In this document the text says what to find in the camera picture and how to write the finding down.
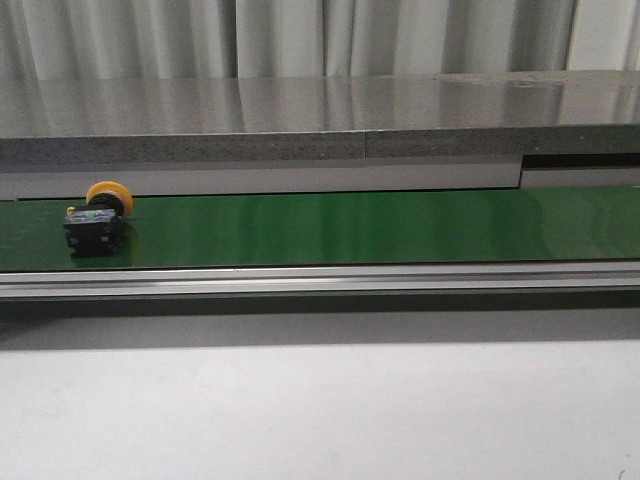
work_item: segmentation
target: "aluminum rail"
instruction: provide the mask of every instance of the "aluminum rail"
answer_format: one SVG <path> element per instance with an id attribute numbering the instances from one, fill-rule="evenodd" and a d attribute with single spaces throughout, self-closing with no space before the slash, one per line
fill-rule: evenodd
<path id="1" fill-rule="evenodd" d="M 640 261 L 0 274 L 0 299 L 640 287 Z"/>

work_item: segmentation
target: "green belt surface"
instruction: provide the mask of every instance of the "green belt surface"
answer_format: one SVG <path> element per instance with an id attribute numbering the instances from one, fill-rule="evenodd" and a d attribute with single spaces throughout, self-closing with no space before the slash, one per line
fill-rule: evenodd
<path id="1" fill-rule="evenodd" d="M 137 198 L 116 255 L 73 259 L 81 203 L 0 202 L 0 271 L 640 258 L 630 187 Z"/>

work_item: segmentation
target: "white floor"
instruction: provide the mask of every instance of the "white floor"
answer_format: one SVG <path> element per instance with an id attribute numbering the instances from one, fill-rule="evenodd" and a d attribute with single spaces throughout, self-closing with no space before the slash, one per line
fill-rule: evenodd
<path id="1" fill-rule="evenodd" d="M 0 350 L 0 479 L 640 478 L 640 341 Z"/>

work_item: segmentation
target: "white curtain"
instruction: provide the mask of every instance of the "white curtain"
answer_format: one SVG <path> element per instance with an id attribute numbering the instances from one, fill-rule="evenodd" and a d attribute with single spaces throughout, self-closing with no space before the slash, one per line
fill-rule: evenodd
<path id="1" fill-rule="evenodd" d="M 640 0 L 0 0 L 0 78 L 640 68 Z"/>

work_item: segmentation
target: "gray countertop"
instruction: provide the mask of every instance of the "gray countertop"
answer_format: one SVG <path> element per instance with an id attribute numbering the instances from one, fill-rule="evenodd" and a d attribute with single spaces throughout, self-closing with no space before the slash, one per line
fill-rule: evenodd
<path id="1" fill-rule="evenodd" d="M 0 81 L 0 167 L 640 152 L 640 72 Z"/>

